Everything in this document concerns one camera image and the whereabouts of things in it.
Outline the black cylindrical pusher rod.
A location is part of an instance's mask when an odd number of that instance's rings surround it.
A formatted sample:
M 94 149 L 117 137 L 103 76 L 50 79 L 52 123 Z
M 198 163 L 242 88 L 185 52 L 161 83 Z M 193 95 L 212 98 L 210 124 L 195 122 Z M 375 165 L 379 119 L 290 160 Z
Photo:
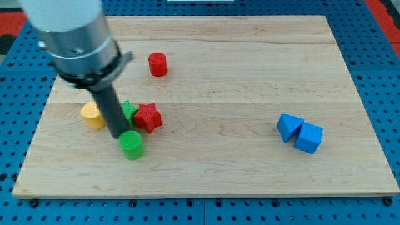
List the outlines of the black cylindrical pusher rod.
M 123 132 L 131 129 L 112 85 L 91 94 L 113 138 L 118 139 Z

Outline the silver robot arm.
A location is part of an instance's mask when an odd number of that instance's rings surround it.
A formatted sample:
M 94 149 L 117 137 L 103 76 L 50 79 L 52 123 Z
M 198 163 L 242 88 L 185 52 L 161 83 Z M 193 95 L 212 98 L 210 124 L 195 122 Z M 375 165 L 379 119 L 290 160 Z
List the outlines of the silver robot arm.
M 39 47 L 72 88 L 88 90 L 114 138 L 130 129 L 113 81 L 133 59 L 123 54 L 100 0 L 19 0 L 36 29 Z

